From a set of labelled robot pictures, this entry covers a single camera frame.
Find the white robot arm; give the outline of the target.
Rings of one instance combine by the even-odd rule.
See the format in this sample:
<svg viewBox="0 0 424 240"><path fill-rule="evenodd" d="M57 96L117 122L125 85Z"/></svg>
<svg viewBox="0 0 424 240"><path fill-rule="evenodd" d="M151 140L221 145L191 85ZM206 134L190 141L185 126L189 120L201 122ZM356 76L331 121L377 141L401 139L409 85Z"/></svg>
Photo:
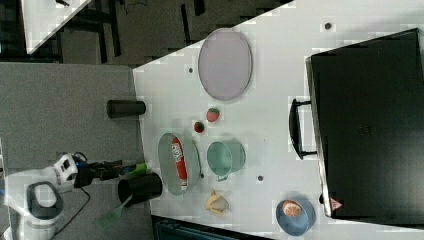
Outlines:
<svg viewBox="0 0 424 240"><path fill-rule="evenodd" d="M16 240L51 240L64 212L63 193L94 179L115 179L134 170L136 160L89 163L81 152L63 153L55 164L5 177L4 204L19 214Z"/></svg>

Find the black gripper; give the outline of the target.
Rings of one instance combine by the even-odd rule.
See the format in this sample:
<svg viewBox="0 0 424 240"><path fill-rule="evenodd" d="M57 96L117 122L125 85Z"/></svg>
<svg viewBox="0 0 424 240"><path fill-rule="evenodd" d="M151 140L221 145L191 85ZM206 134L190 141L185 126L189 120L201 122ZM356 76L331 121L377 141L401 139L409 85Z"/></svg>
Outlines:
<svg viewBox="0 0 424 240"><path fill-rule="evenodd" d="M77 164L78 173L74 183L75 188L89 186L94 179L106 181L118 178L119 175L130 174L137 165L123 166L120 161L87 163L80 161Z"/></svg>

